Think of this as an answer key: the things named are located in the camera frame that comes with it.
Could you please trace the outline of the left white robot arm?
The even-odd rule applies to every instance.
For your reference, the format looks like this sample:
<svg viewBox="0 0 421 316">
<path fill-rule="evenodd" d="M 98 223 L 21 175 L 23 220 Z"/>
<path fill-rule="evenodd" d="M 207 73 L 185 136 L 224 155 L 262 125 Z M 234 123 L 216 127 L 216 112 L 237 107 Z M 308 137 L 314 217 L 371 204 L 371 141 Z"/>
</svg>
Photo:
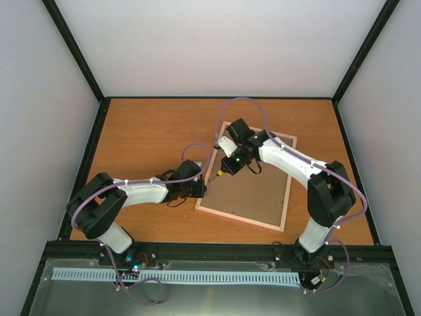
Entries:
<svg viewBox="0 0 421 316">
<path fill-rule="evenodd" d="M 101 172 L 94 176 L 66 206 L 72 226 L 89 240 L 108 246 L 123 265 L 136 260 L 134 239 L 116 222 L 124 207 L 143 203 L 169 204 L 177 199 L 202 198 L 206 192 L 200 162 L 182 161 L 176 170 L 142 181 L 111 178 Z"/>
</svg>

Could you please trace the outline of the pink picture frame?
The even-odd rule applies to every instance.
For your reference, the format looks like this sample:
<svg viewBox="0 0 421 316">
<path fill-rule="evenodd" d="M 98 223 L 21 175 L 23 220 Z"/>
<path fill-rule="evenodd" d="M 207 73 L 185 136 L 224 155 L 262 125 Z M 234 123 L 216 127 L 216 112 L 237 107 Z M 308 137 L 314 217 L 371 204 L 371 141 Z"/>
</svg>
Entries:
<svg viewBox="0 0 421 316">
<path fill-rule="evenodd" d="M 263 162 L 260 174 L 244 167 L 233 176 L 218 176 L 224 156 L 221 149 L 213 150 L 205 175 L 207 191 L 195 210 L 283 232 L 292 177 Z"/>
</svg>

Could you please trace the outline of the yellow handled screwdriver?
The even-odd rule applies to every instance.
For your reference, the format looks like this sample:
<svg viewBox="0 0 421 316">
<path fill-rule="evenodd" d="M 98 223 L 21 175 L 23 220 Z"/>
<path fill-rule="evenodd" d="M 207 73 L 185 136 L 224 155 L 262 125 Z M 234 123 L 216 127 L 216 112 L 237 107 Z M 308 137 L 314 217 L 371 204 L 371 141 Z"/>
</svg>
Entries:
<svg viewBox="0 0 421 316">
<path fill-rule="evenodd" d="M 212 178 L 209 179 L 209 182 L 212 184 L 213 181 L 215 181 L 219 176 L 222 176 L 223 174 L 224 174 L 223 171 L 218 170 L 216 174 Z"/>
</svg>

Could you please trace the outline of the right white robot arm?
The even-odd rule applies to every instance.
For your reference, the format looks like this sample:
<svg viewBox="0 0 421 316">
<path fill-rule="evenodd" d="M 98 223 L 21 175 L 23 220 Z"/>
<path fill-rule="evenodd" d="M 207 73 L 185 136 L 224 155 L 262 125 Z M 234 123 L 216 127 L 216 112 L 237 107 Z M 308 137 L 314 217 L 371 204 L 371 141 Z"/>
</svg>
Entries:
<svg viewBox="0 0 421 316">
<path fill-rule="evenodd" d="M 227 136 L 216 137 L 216 148 L 225 154 L 222 172 L 235 175 L 252 162 L 263 162 L 284 171 L 307 190 L 310 218 L 294 244 L 294 253 L 300 266 L 313 264 L 328 236 L 356 202 L 345 167 L 338 161 L 314 160 L 271 132 L 251 130 L 241 118 L 226 131 Z"/>
</svg>

